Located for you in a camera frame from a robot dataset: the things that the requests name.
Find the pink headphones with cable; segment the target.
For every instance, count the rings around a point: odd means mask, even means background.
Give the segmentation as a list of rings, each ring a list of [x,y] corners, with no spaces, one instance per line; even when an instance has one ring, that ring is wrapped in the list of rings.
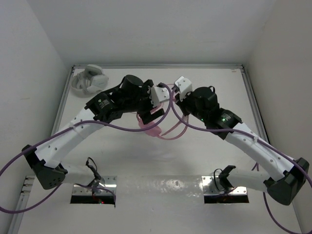
[[[153,107],[152,110],[150,111],[151,113],[156,112],[157,110],[161,109],[163,107],[163,103],[159,104],[157,107]],[[144,124],[141,120],[141,117],[139,116],[139,114],[136,114],[136,119],[138,121],[138,125],[140,127],[140,129],[144,129],[144,133],[151,136],[151,137],[156,137],[162,140],[175,140],[180,138],[181,136],[183,136],[183,134],[187,131],[188,126],[184,126],[183,130],[177,134],[174,137],[165,137],[167,134],[171,133],[172,131],[174,131],[176,128],[178,128],[180,126],[180,124],[182,124],[182,122],[179,120],[173,127],[171,127],[169,130],[167,130],[166,132],[162,133],[162,129],[159,127],[159,125],[146,130],[146,128],[154,125],[154,122],[150,122],[148,124]]]

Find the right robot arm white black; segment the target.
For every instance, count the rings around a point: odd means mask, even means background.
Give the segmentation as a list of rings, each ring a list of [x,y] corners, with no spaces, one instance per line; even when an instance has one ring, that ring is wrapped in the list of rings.
[[[184,116],[192,115],[202,121],[206,129],[222,140],[239,148],[258,163],[264,172],[239,170],[228,165],[218,175],[217,189],[228,191],[234,187],[247,187],[267,193],[282,205],[290,205],[306,182],[304,173],[309,163],[280,155],[230,110],[221,108],[215,88],[199,87],[183,93],[174,87],[175,103]]]

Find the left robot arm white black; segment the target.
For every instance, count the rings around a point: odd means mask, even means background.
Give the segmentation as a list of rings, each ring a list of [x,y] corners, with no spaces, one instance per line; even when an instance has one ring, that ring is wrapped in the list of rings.
[[[26,145],[24,157],[45,190],[62,183],[90,186],[101,180],[97,169],[90,164],[75,166],[63,163],[63,159],[88,136],[120,119],[124,113],[136,112],[144,124],[165,114],[163,109],[151,111],[168,101],[168,89],[152,80],[142,81],[134,75],[126,75],[118,86],[102,91],[90,99],[85,107],[61,130],[55,138],[32,148]]]

